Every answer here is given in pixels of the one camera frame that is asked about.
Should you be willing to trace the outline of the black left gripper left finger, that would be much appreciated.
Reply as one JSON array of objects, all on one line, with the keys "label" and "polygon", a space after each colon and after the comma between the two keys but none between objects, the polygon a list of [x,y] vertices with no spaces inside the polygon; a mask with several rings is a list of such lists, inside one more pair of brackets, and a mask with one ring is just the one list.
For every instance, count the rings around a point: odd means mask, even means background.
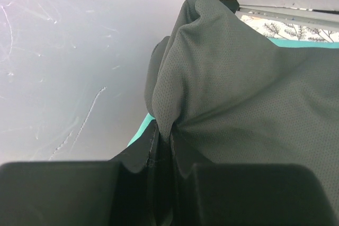
[{"label": "black left gripper left finger", "polygon": [[158,126],[108,161],[11,162],[1,166],[1,225],[155,225]]}]

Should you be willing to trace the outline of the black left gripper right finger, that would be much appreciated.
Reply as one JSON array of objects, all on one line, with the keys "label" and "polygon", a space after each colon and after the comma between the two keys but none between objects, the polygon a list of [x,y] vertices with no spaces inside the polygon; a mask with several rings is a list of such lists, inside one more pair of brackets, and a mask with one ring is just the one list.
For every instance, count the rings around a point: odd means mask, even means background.
[{"label": "black left gripper right finger", "polygon": [[173,225],[334,225],[314,173],[296,164],[216,164],[173,130]]}]

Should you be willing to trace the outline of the dark grey t shirt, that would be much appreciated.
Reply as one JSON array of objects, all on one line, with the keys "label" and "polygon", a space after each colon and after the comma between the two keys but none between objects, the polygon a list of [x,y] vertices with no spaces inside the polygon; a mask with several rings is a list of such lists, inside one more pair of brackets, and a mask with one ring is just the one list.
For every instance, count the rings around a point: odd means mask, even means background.
[{"label": "dark grey t shirt", "polygon": [[338,225],[338,50],[283,48],[219,0],[186,0],[154,49],[145,101],[172,162],[177,130],[216,164],[296,164]]}]

